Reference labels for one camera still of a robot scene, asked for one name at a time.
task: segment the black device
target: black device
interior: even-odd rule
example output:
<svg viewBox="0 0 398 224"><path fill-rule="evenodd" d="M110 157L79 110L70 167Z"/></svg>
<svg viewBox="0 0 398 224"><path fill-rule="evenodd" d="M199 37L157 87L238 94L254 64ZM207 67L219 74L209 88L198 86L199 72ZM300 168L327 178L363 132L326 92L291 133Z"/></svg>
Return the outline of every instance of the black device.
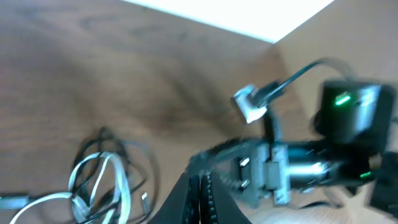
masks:
<svg viewBox="0 0 398 224"><path fill-rule="evenodd" d="M259 90L249 85L239 90L233 97L234 105L247 123L261 118L265 134L230 139L193 156L149 223L250 223L231 194L253 206L272 195L275 205L287 206L292 189L342 185L355 195L360 186L374 180L376 186L369 205L398 218L398 198L391 196L398 195L398 154L386 151L396 98L393 87L352 77L325 81L319 111L313 119L314 129L323 138L282 140L271 101L283 94L285 86L318 64L347 71L336 60L330 62L325 58L317 60L283 83L273 82ZM375 158L382 158L381 166L374 162ZM233 179L215 169L215 165L225 161L233 165ZM314 202L303 208L321 205L341 207L338 202Z"/></svg>

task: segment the wood grain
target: wood grain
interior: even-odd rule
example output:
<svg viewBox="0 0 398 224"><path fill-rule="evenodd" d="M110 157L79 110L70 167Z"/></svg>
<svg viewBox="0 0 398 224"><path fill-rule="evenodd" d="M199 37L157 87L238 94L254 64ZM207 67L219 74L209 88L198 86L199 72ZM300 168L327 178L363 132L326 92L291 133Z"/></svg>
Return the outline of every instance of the wood grain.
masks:
<svg viewBox="0 0 398 224"><path fill-rule="evenodd" d="M269 43L125 2L5 0L0 29L0 192L66 189L81 141L108 125L155 151L161 204L192 154L260 132L239 122L230 96L285 75ZM275 107L286 138L309 136L292 91ZM145 189L152 192L151 182ZM296 212L263 202L257 210L239 205L253 223L350 222L344 210ZM12 214L0 211L0 222ZM69 219L67 202L49 202L20 223Z"/></svg>

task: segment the beige surface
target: beige surface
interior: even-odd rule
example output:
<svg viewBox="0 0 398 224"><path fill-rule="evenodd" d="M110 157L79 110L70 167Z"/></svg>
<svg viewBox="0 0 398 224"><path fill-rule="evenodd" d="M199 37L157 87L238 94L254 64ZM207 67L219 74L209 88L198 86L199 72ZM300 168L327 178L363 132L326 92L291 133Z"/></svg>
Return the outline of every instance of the beige surface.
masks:
<svg viewBox="0 0 398 224"><path fill-rule="evenodd" d="M398 1L336 0L277 43L290 74L321 57L347 61L363 78L398 83ZM339 77L328 67L317 67L295 82L307 117L317 107L318 85ZM398 146L392 138L391 149ZM355 223L392 223L363 207L368 188L347 201Z"/></svg>

